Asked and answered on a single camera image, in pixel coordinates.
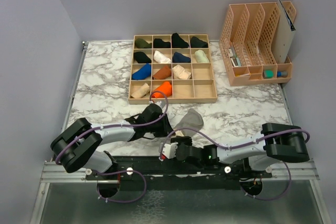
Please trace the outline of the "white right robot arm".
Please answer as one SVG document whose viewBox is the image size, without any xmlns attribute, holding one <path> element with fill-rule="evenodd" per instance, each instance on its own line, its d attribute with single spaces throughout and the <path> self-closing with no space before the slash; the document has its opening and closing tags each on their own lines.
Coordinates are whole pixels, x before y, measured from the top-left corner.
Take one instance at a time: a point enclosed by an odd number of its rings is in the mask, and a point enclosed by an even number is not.
<svg viewBox="0 0 336 224">
<path fill-rule="evenodd" d="M 260 132 L 238 141 L 236 145 L 217 143 L 192 127 L 182 129 L 201 135 L 210 141 L 211 145 L 197 148 L 192 145 L 191 137 L 172 137 L 176 132 L 173 131 L 159 148 L 159 160 L 191 159 L 228 165 L 246 159 L 247 161 L 241 164 L 241 171 L 246 177 L 254 177 L 259 171 L 277 162 L 304 163 L 310 159 L 307 149 L 310 134 L 294 125 L 265 123 Z"/>
</svg>

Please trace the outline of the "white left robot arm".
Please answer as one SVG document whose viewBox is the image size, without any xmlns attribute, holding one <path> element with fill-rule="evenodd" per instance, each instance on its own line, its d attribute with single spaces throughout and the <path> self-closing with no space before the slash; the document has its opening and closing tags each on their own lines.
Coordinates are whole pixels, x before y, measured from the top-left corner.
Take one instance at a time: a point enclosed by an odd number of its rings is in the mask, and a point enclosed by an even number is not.
<svg viewBox="0 0 336 224">
<path fill-rule="evenodd" d="M 50 148 L 56 155 L 55 163 L 73 173 L 81 168 L 95 170 L 104 179 L 115 175 L 117 161 L 108 151 L 98 151 L 100 145 L 131 142 L 145 137 L 168 136 L 173 131 L 166 113 L 151 103 L 142 113 L 120 123 L 93 125 L 86 118 L 77 119 L 52 141 Z"/>
</svg>

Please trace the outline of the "grey underwear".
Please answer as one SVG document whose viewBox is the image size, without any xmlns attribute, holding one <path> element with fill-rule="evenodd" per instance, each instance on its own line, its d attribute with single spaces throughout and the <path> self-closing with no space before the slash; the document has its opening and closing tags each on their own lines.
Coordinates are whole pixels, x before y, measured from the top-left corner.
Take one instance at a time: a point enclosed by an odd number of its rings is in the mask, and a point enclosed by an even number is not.
<svg viewBox="0 0 336 224">
<path fill-rule="evenodd" d="M 204 121 L 202 116 L 194 109 L 189 109 L 188 112 L 183 116 L 179 123 L 175 126 L 176 136 L 188 136 L 193 137 L 196 132 L 188 129 L 183 129 L 184 127 L 193 128 L 200 131 L 204 126 Z"/>
</svg>

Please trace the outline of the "beige boxer underwear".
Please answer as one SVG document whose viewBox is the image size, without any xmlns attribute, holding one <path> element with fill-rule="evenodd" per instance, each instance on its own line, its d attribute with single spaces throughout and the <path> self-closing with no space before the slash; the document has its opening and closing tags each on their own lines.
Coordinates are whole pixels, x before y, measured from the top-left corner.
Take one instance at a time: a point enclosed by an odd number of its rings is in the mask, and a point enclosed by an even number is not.
<svg viewBox="0 0 336 224">
<path fill-rule="evenodd" d="M 176 65 L 172 68 L 173 78 L 179 80 L 188 80 L 191 78 L 192 73 L 186 70 L 181 65 Z"/>
</svg>

